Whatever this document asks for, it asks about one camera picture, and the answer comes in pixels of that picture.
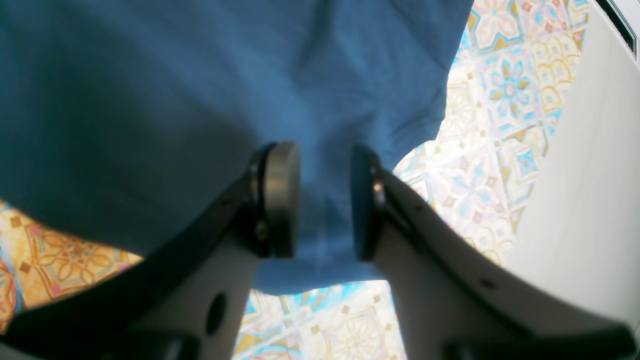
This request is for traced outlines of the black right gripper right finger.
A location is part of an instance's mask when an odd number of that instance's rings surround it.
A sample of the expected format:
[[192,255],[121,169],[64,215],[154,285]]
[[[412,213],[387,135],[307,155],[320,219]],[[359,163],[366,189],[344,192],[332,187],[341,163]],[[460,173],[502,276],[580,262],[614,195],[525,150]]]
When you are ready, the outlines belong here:
[[473,249],[368,146],[350,158],[355,256],[390,285],[409,360],[628,360],[630,328]]

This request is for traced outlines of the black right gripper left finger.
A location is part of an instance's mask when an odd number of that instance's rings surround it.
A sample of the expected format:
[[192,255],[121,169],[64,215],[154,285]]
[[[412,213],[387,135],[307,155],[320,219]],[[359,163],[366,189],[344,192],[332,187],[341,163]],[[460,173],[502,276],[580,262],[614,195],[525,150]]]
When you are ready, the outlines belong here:
[[297,251],[297,144],[259,150],[174,239],[95,287],[19,314],[3,360],[228,360],[256,269]]

